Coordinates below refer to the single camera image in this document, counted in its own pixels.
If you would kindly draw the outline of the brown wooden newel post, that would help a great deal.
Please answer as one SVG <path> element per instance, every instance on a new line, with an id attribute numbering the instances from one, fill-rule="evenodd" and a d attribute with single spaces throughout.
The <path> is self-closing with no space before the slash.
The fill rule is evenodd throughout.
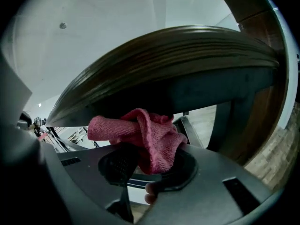
<path id="1" fill-rule="evenodd" d="M 240 31 L 269 45 L 279 60 L 272 86 L 256 92 L 246 101 L 217 106 L 217 118 L 223 108 L 230 110 L 227 134 L 218 152 L 245 165 L 268 141 L 281 116 L 288 84 L 287 53 L 279 21 L 267 0 L 225 2 Z"/>

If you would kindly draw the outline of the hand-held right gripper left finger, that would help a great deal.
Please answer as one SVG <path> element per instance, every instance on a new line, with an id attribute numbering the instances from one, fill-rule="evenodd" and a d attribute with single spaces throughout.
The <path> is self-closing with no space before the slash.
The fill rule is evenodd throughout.
<path id="1" fill-rule="evenodd" d="M 42 155 L 68 222 L 133 222 L 127 182 L 137 167 L 135 146 L 56 153 L 43 143 Z"/>

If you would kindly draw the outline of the pink cloth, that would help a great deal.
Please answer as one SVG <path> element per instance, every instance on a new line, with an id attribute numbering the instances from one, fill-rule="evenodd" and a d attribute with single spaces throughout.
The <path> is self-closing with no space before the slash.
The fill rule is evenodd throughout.
<path id="1" fill-rule="evenodd" d="M 138 147 L 138 166 L 145 174 L 165 173 L 174 164 L 177 148 L 188 142 L 177 131 L 173 118 L 136 108 L 119 119 L 94 117 L 88 125 L 88 139 L 129 143 Z"/>

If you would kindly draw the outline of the dark wooden railing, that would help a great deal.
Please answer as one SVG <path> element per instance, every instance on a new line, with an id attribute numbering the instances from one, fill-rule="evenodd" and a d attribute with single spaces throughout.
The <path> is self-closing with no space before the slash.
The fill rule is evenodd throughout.
<path id="1" fill-rule="evenodd" d="M 133 109 L 168 117 L 246 101 L 273 85 L 276 52 L 247 34 L 211 26 L 158 30 L 108 52 L 63 91 L 47 125 L 77 127 L 98 115 L 118 119 Z M 225 141 L 224 108 L 208 148 Z"/>

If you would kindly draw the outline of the person's right hand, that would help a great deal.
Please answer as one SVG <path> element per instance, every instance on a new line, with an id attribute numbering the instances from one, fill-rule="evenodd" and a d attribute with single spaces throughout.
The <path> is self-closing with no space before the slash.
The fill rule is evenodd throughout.
<path id="1" fill-rule="evenodd" d="M 144 197 L 145 202 L 148 205 L 153 205 L 158 197 L 158 187 L 155 182 L 148 183 L 145 186 L 146 195 Z"/>

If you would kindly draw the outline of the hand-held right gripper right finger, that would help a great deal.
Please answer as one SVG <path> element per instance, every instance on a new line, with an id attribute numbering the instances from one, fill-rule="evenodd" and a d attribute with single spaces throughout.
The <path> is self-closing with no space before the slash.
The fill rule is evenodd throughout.
<path id="1" fill-rule="evenodd" d="M 263 203 L 271 191 L 258 178 L 229 158 L 207 150 L 185 145 L 198 171 L 180 191 L 158 194 L 156 203 L 139 220 L 138 225 L 226 225 L 244 216 L 225 184 L 241 183 Z"/>

